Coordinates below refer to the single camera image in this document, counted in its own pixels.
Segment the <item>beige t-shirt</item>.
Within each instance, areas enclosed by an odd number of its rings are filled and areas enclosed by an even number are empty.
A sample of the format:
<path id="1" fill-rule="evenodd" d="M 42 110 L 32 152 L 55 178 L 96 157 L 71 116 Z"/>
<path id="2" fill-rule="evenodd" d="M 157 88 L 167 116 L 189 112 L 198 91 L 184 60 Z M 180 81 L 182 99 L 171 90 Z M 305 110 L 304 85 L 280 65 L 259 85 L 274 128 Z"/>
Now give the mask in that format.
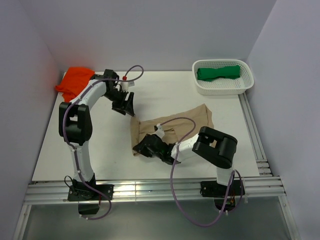
<path id="1" fill-rule="evenodd" d="M 138 145 L 147 134 L 153 134 L 158 124 L 164 124 L 162 140 L 166 144 L 175 144 L 181 139 L 188 140 L 198 134 L 201 127 L 214 128 L 212 112 L 205 104 L 185 112 L 145 121 L 132 117 L 130 119 L 131 146 Z"/>

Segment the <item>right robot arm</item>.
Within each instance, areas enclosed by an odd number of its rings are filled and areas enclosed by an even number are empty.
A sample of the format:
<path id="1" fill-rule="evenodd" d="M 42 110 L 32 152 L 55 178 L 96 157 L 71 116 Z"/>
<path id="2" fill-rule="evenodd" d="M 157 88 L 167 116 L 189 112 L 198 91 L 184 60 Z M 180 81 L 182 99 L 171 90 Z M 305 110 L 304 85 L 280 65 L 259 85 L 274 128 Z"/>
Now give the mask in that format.
<path id="1" fill-rule="evenodd" d="M 208 126 L 201 127 L 197 134 L 181 142 L 166 143 L 163 141 L 164 136 L 165 131 L 157 124 L 155 132 L 146 134 L 132 149 L 147 158 L 158 158 L 168 165 L 202 158 L 216 167 L 217 191 L 227 195 L 233 190 L 234 183 L 230 176 L 234 170 L 233 158 L 238 144 L 235 137 Z"/>

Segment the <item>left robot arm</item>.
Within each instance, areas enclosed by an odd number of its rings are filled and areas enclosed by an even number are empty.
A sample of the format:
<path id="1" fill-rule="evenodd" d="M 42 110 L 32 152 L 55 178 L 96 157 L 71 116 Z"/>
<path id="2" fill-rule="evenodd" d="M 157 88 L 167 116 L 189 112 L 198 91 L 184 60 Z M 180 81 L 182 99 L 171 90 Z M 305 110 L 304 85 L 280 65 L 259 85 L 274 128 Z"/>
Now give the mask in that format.
<path id="1" fill-rule="evenodd" d="M 134 93 L 128 90 L 130 80 L 111 69 L 103 74 L 72 67 L 60 84 L 70 97 L 65 97 L 58 109 L 58 132 L 68 145 L 74 168 L 70 194 L 91 200 L 103 192 L 97 188 L 96 176 L 91 165 L 89 141 L 93 134 L 91 109 L 101 98 L 111 101 L 111 109 L 133 117 Z"/>

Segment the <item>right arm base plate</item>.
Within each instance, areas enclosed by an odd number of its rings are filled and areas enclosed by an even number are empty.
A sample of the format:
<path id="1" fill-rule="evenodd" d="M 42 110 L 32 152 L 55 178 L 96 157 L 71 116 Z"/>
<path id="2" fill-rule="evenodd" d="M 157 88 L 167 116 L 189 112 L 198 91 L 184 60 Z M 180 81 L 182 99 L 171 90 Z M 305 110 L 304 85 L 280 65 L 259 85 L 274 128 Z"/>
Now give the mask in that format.
<path id="1" fill-rule="evenodd" d="M 203 197 L 209 198 L 224 198 L 227 190 L 227 186 L 220 185 L 216 180 L 214 181 L 201 181 L 200 182 L 200 194 Z M 245 194 L 245 189 L 241 185 L 241 181 L 236 179 L 232 182 L 228 196 L 240 196 Z"/>

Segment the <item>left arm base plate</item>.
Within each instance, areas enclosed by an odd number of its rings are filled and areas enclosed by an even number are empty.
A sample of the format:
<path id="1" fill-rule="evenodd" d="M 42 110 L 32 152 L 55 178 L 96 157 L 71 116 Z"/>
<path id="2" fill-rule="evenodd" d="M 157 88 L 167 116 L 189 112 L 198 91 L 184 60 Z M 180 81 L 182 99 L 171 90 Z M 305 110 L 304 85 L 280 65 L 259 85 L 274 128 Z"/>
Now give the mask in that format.
<path id="1" fill-rule="evenodd" d="M 81 201 L 107 201 L 112 200 L 114 193 L 114 185 L 113 184 L 98 184 L 94 186 L 94 188 L 103 193 L 102 196 L 100 193 L 87 188 L 84 185 L 80 185 L 79 187 L 71 186 L 67 200 L 69 202 L 81 202 Z"/>

